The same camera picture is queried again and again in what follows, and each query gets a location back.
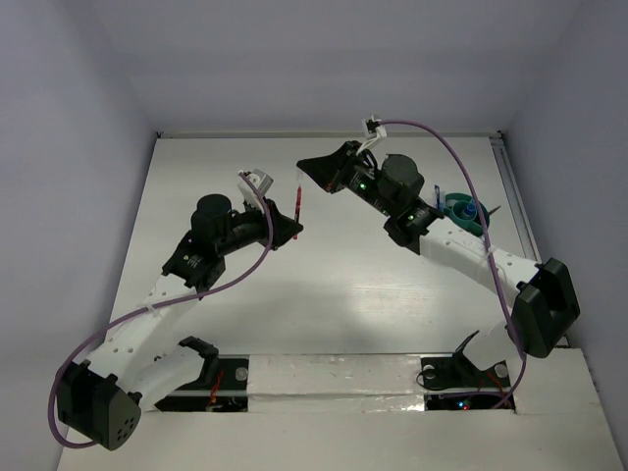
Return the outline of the red pen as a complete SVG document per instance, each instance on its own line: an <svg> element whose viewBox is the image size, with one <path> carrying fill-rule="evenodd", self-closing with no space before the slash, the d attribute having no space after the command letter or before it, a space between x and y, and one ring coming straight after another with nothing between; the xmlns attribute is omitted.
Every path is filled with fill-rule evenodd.
<svg viewBox="0 0 628 471"><path fill-rule="evenodd" d="M296 190L295 207L294 207L294 220L297 223L300 223L301 205L302 205L302 185L301 183L299 183ZM292 239L297 240L298 233L295 234Z"/></svg>

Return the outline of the correction fluid bottle blue cap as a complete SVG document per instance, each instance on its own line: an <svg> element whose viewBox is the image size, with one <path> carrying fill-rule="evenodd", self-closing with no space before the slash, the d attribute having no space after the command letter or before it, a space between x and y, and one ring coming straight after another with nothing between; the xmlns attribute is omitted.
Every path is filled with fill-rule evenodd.
<svg viewBox="0 0 628 471"><path fill-rule="evenodd" d="M474 199L470 199L461 206L460 218L474 220L478 215L477 205Z"/></svg>

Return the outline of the blue grip clear pen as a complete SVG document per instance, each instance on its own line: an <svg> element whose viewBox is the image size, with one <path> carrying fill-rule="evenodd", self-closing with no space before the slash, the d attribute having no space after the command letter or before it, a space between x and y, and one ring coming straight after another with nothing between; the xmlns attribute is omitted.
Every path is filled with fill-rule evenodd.
<svg viewBox="0 0 628 471"><path fill-rule="evenodd" d="M434 195L435 195L436 208L439 211L442 211L443 210L442 192L441 192L440 186L437 184L434 185Z"/></svg>

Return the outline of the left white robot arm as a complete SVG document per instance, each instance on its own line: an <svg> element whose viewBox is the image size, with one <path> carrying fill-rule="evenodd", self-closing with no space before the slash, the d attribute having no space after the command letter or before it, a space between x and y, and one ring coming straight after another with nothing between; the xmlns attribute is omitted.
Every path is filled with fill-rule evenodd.
<svg viewBox="0 0 628 471"><path fill-rule="evenodd" d="M267 199L250 201L237 212L221 194L200 198L190 228L144 302L103 332L85 340L101 344L81 361L69 357L55 375L47 419L55 440L81 449L121 447L143 413L181 386L213 387L219 380L219 350L190 336L178 339L173 328L202 298L222 291L226 257L260 243L266 252L285 245L302 225Z"/></svg>

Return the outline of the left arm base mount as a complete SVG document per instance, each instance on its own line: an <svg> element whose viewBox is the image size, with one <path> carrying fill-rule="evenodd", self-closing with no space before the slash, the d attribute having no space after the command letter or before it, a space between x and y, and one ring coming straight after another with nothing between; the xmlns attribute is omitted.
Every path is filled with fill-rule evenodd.
<svg viewBox="0 0 628 471"><path fill-rule="evenodd" d="M203 359L199 373L155 404L161 412L246 412L248 356L221 356L212 344L195 337L179 342Z"/></svg>

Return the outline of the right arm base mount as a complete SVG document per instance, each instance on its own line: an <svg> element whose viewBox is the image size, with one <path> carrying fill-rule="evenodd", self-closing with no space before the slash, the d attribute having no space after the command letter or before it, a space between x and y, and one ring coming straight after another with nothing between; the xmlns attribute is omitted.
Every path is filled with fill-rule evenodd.
<svg viewBox="0 0 628 471"><path fill-rule="evenodd" d="M427 393L428 410L515 409L514 400L508 396L511 383L506 362L480 370L464 354L478 334L468 336L450 355L421 359L415 383Z"/></svg>

